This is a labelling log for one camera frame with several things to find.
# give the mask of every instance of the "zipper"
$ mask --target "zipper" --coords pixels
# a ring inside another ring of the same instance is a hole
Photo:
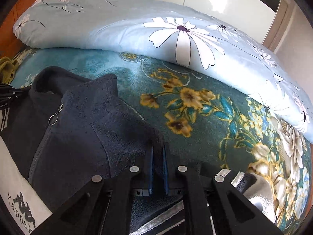
[[[57,112],[55,112],[55,113],[49,118],[48,124],[49,124],[50,126],[53,126],[53,125],[57,122],[57,120],[58,120],[58,114],[61,112],[62,108],[63,108],[63,104],[61,104],[60,107],[58,108]]]
[[[34,158],[32,160],[32,164],[31,164],[30,169],[29,169],[28,182],[31,185],[33,185],[32,184],[32,182],[33,182],[32,180],[33,180],[34,170],[35,170],[35,168],[37,166],[37,161],[40,158],[41,151],[42,151],[42,149],[44,148],[44,146],[47,143],[47,140],[48,140],[48,138],[50,136],[51,128],[57,122],[58,114],[61,112],[62,108],[63,108],[63,104],[60,105],[58,110],[48,120],[49,126],[47,127],[46,132],[44,133],[44,136],[43,136],[43,138],[42,138],[42,140],[41,140],[41,142],[40,142],[40,144],[39,144],[39,146],[38,146],[38,148],[36,150],[36,153],[35,153]]]

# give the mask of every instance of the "metal screw head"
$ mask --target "metal screw head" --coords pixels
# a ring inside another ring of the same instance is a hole
[[[92,182],[99,183],[102,180],[102,177],[100,175],[94,175],[91,180]]]
[[[130,172],[138,172],[138,171],[139,171],[139,167],[138,167],[138,166],[131,166],[131,167],[129,168],[129,171],[130,171]]]
[[[186,172],[186,171],[187,171],[187,167],[186,167],[186,166],[183,166],[183,165],[179,166],[177,169],[178,169],[178,171],[180,171],[180,172]]]
[[[215,179],[216,182],[219,182],[219,183],[221,183],[221,182],[224,181],[224,177],[221,176],[221,175],[216,175],[216,176],[214,177],[214,179]]]

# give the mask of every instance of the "gray cloth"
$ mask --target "gray cloth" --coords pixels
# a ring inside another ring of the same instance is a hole
[[[29,173],[51,211],[92,176],[114,177],[160,142],[158,132],[118,98],[113,74],[68,89],[61,102],[58,120],[47,128]]]

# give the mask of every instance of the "zipper pull ring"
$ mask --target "zipper pull ring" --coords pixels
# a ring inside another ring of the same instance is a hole
[[[63,108],[63,104],[61,104],[60,107],[58,108],[58,110],[49,118],[49,120],[48,120],[48,124],[49,125],[52,126],[52,125],[54,125],[57,122],[57,120],[58,120],[58,113],[62,110],[62,108]]]

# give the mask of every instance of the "bed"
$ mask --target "bed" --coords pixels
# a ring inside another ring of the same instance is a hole
[[[312,206],[313,107],[272,52],[227,23],[165,2],[18,4],[13,31],[31,48],[16,57],[12,86],[31,85],[48,66],[90,79],[114,73],[120,98],[174,155],[261,175],[278,227],[299,227]]]

